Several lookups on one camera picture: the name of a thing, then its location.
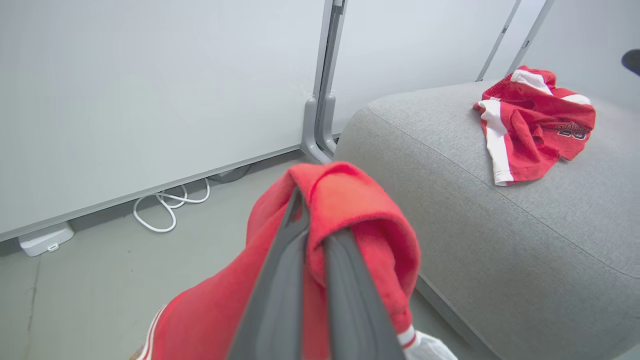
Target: black object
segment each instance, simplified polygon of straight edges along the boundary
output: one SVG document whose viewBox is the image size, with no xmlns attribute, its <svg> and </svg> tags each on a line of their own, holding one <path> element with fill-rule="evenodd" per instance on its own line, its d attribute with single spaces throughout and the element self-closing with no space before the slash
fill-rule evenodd
<svg viewBox="0 0 640 360">
<path fill-rule="evenodd" d="M 251 165 L 253 165 L 253 164 L 245 165 L 244 166 L 244 171 L 240 175 L 237 175 L 235 177 L 231 177 L 230 176 L 231 173 L 229 173 L 229 174 L 227 174 L 225 176 L 220 176 L 220 175 L 216 174 L 216 175 L 209 176 L 209 180 L 213 180 L 213 181 L 215 181 L 217 183 L 221 183 L 221 184 L 233 183 L 234 181 L 242 179 L 249 172 L 249 169 L 251 169 Z"/>
<path fill-rule="evenodd" d="M 227 360 L 302 359 L 302 266 L 308 229 L 308 209 L 295 189 Z M 404 360 L 351 231 L 330 235 L 323 247 L 332 359 Z"/>
<path fill-rule="evenodd" d="M 640 76 L 640 49 L 627 51 L 627 53 L 622 56 L 622 65 Z"/>
</svg>

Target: white cable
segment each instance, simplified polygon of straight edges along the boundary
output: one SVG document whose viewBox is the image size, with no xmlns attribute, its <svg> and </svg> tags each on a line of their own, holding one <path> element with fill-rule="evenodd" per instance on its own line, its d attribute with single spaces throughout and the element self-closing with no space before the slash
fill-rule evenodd
<svg viewBox="0 0 640 360">
<path fill-rule="evenodd" d="M 147 196 L 143 196 L 140 199 L 136 200 L 136 202 L 133 204 L 133 216 L 136 217 L 136 220 L 138 220 L 142 225 L 144 225 L 147 229 L 149 229 L 151 231 L 155 231 L 157 233 L 168 233 L 169 231 L 173 230 L 173 228 L 175 227 L 175 223 L 176 223 L 175 213 L 173 213 L 173 209 L 177 209 L 177 208 L 181 207 L 182 205 L 184 205 L 185 202 L 188 202 L 190 204 L 199 204 L 201 202 L 205 202 L 209 198 L 209 194 L 211 193 L 211 188 L 209 187 L 209 180 L 207 180 L 207 178 L 205 177 L 204 178 L 204 182 L 205 182 L 205 184 L 207 184 L 207 195 L 205 195 L 205 197 L 200 199 L 200 200 L 187 199 L 187 197 L 189 195 L 189 194 L 187 194 L 187 188 L 185 188 L 184 185 L 180 185 L 180 187 L 182 187 L 182 192 L 184 192 L 184 195 L 182 197 L 164 193 L 164 190 L 163 190 L 163 191 L 161 191 L 159 193 L 153 193 L 153 194 L 150 194 L 150 195 L 147 195 Z M 167 211 L 169 211 L 169 215 L 171 215 L 171 220 L 173 222 L 170 227 L 167 227 L 166 229 L 158 229 L 157 227 L 153 227 L 153 226 L 149 225 L 148 223 L 146 223 L 138 215 L 138 204 L 140 203 L 140 201 L 142 201 L 142 199 L 144 199 L 145 197 L 150 197 L 150 196 L 156 196 L 156 199 L 158 199 L 160 204 L 162 204 L 164 206 L 164 208 Z M 169 199 L 173 199 L 173 200 L 178 200 L 180 202 L 178 204 L 176 204 L 176 205 L 169 205 L 169 204 L 166 203 L 166 201 L 164 201 L 163 198 L 165 198 L 165 197 L 168 197 Z"/>
</svg>

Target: red and white clothing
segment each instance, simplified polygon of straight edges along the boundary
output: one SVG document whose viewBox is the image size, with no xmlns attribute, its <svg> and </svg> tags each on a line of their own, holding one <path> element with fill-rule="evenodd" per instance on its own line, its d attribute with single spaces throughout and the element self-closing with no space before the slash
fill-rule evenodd
<svg viewBox="0 0 640 360">
<path fill-rule="evenodd" d="M 412 326 L 408 299 L 420 265 L 413 229 L 373 179 L 343 162 L 296 165 L 263 194 L 249 217 L 246 248 L 221 272 L 158 312 L 139 359 L 225 358 L 295 186 L 310 214 L 303 272 L 304 358 L 330 356 L 321 242 L 350 227 L 405 353 L 411 359 L 455 359 L 441 342 Z"/>
<path fill-rule="evenodd" d="M 596 121 L 587 97 L 556 88 L 553 72 L 524 65 L 485 91 L 474 108 L 499 186 L 540 179 L 561 156 L 574 159 Z"/>
</svg>

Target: gray couch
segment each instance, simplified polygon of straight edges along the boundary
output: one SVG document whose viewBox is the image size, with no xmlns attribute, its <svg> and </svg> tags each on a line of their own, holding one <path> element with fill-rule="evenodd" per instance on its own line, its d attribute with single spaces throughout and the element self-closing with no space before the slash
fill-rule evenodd
<svg viewBox="0 0 640 360">
<path fill-rule="evenodd" d="M 503 360 L 612 359 L 639 341 L 637 114 L 591 99 L 596 129 L 541 180 L 498 187 L 484 81 L 358 111 L 335 153 L 379 182 L 418 234 L 418 291 Z"/>
</svg>

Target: concrete floor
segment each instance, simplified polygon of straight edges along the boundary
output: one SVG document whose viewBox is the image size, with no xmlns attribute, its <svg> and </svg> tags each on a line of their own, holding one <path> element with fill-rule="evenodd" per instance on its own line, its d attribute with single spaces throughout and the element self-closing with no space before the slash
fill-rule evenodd
<svg viewBox="0 0 640 360">
<path fill-rule="evenodd" d="M 137 223 L 128 202 L 71 221 L 76 235 L 53 253 L 29 258 L 15 240 L 0 243 L 0 358 L 128 359 L 162 305 L 242 251 L 253 203 L 304 161 L 296 151 L 255 164 L 234 183 L 212 183 L 209 200 L 177 209 L 177 226 L 166 234 Z M 199 199 L 204 182 L 188 189 Z M 170 225 L 155 198 L 141 209 L 151 225 Z M 419 294 L 411 307 L 414 326 L 459 359 L 492 359 L 468 346 Z M 627 355 L 640 358 L 637 347 Z"/>
</svg>

